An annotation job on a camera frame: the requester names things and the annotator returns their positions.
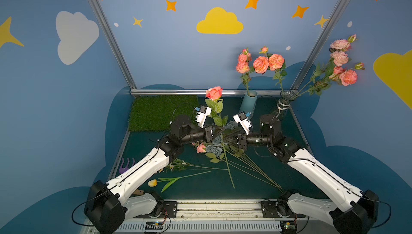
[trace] black cable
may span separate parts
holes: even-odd
[[[309,216],[308,216],[308,220],[306,221],[305,226],[303,226],[303,228],[302,228],[300,231],[296,232],[296,234],[298,234],[299,232],[301,232],[302,230],[304,230],[304,229],[306,228],[306,225],[308,225],[308,222],[309,222]]]
[[[270,97],[270,98],[273,98],[273,99],[275,99],[276,101],[278,100],[278,99],[276,99],[275,97],[273,97],[273,96],[268,96],[268,95],[261,96],[261,97],[259,97],[259,98],[256,99],[256,100],[259,100],[260,98],[265,97],[265,96]]]
[[[371,229],[374,229],[374,228],[380,227],[380,226],[384,225],[385,223],[387,223],[387,222],[389,221],[389,219],[390,219],[390,217],[391,217],[391,215],[392,215],[392,207],[391,207],[391,205],[390,205],[390,204],[385,203],[385,202],[382,202],[382,201],[371,200],[371,199],[365,198],[365,197],[360,196],[360,195],[355,194],[355,193],[353,193],[353,194],[354,194],[354,195],[356,195],[356,196],[358,196],[358,197],[360,197],[360,198],[362,198],[362,199],[364,199],[364,200],[369,200],[369,201],[372,201],[372,202],[377,202],[377,203],[383,203],[383,204],[386,204],[386,205],[388,205],[388,206],[389,206],[389,216],[386,218],[386,220],[385,220],[384,222],[382,222],[381,224],[377,225],[377,226],[373,226],[373,227],[371,227]]]
[[[112,190],[112,189],[115,188],[115,187],[117,187],[117,186],[115,185],[115,186],[113,186],[111,189],[104,191],[104,192],[101,193],[100,195],[98,195],[98,196],[96,196],[96,197],[93,197],[92,199],[89,199],[89,200],[87,200],[87,201],[79,204],[79,205],[72,211],[72,221],[73,221],[75,224],[77,224],[77,225],[86,226],[86,227],[94,227],[94,225],[81,224],[81,223],[78,223],[77,221],[75,221],[75,218],[74,218],[73,215],[74,215],[76,209],[79,208],[81,205],[83,205],[83,204],[85,204],[85,203],[87,203],[87,202],[90,202],[91,200],[94,200],[94,199],[96,199],[96,198],[98,198],[98,197],[106,194],[107,192],[109,192],[110,190]]]
[[[170,219],[169,216],[167,216],[167,213],[165,214],[165,216],[166,216],[167,218],[169,218],[169,225],[167,226],[167,228],[166,228],[165,230],[163,230],[163,231],[160,232],[159,234],[162,234],[163,232],[167,231],[167,230],[169,229],[170,225],[172,224],[172,220]]]

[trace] peach rose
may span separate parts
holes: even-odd
[[[250,71],[249,64],[247,62],[238,62],[236,71],[242,74]]]
[[[205,148],[206,146],[202,143],[196,148],[196,150],[198,153],[205,153],[206,152]]]
[[[221,87],[213,87],[206,90],[206,97],[211,99],[212,101],[219,99],[222,97],[222,88]]]
[[[265,73],[268,66],[269,60],[264,56],[259,56],[253,63],[253,67],[255,68],[256,73]]]
[[[330,47],[333,49],[346,51],[351,47],[351,43],[348,40],[341,39],[331,43]]]
[[[239,62],[246,62],[248,60],[248,56],[246,54],[239,54],[239,56],[237,57],[237,61]]]
[[[348,62],[348,55],[343,51],[335,51],[331,53],[330,56],[334,58],[333,62],[338,67]]]
[[[270,70],[280,69],[285,59],[280,54],[273,54],[269,57]]]
[[[344,73],[339,75],[342,85],[348,86],[356,83],[358,80],[358,74],[354,70],[347,70]]]

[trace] blue hydrangea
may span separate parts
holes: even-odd
[[[239,123],[236,123],[236,121],[231,120],[228,124],[226,124],[224,126],[225,129],[232,129],[234,130],[235,128],[237,128],[239,126]]]
[[[220,147],[214,147],[214,146],[209,146],[209,145],[207,145],[206,146],[206,152],[208,152],[208,153],[213,153],[213,154],[215,154],[217,157],[219,157],[221,154],[222,154],[222,152],[223,152],[223,149],[222,148],[220,148]]]

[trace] green leaf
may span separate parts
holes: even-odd
[[[206,153],[205,154],[206,156],[208,156],[209,158],[216,158],[216,154],[214,154],[214,153]]]
[[[167,183],[166,185],[164,185],[163,189],[162,189],[162,193],[168,188],[170,187],[174,182],[176,182],[178,179],[180,178],[175,178],[174,180],[170,181],[169,183]]]
[[[220,112],[222,112],[222,110],[223,110],[223,101],[218,101],[218,104],[217,104],[217,106],[216,106],[216,112],[217,113],[220,113]]]
[[[214,117],[214,118],[213,118],[213,121],[215,122],[215,124],[216,124],[217,126],[219,126],[219,127],[222,127],[222,126],[223,126],[223,120],[222,120],[221,118],[219,118],[219,117]]]
[[[229,118],[229,115],[226,115],[226,116],[224,116],[223,117],[223,125],[226,125],[227,124],[227,119]]]
[[[206,105],[208,106],[208,107],[210,107],[210,108],[212,108],[212,110],[216,110],[216,108],[215,108],[215,102],[214,101],[212,101],[212,100],[210,100],[210,99],[205,99],[205,102],[206,102]]]

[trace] blue wall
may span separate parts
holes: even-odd
[[[370,233],[409,233],[411,228],[412,110],[373,68],[385,53],[403,55],[412,49],[411,1],[351,0],[317,60],[327,61],[335,39],[357,34],[359,40],[348,51],[353,59],[348,68],[363,62],[366,70],[357,71],[353,85],[334,85],[320,98],[301,97],[294,104],[315,156],[351,184],[373,190],[392,205],[389,223]],[[388,70],[398,68],[393,61]],[[382,222],[386,205],[380,205],[379,212]],[[396,222],[404,224],[394,230]]]
[[[87,0],[0,7],[0,25],[12,17],[10,32],[24,45],[0,47],[0,233],[76,233],[70,213],[95,179],[107,179],[133,98],[101,30],[75,63],[59,58],[56,16],[97,22]]]
[[[322,15],[328,18],[337,2],[259,0],[256,9],[245,9],[249,0],[168,0],[177,3],[176,11],[167,11],[166,0],[99,1],[137,88],[172,84],[188,89],[238,88],[241,80],[235,66],[246,47],[253,59],[266,45],[269,52],[283,55],[287,66],[304,61],[322,30],[315,24]],[[309,8],[302,18],[292,18],[298,5]],[[198,22],[215,7],[235,13],[243,30],[234,35],[198,32]],[[134,17],[142,20],[141,27],[134,25]],[[296,73],[287,77],[294,79]],[[273,72],[264,76],[271,78]],[[272,81],[269,89],[279,88],[274,84]]]

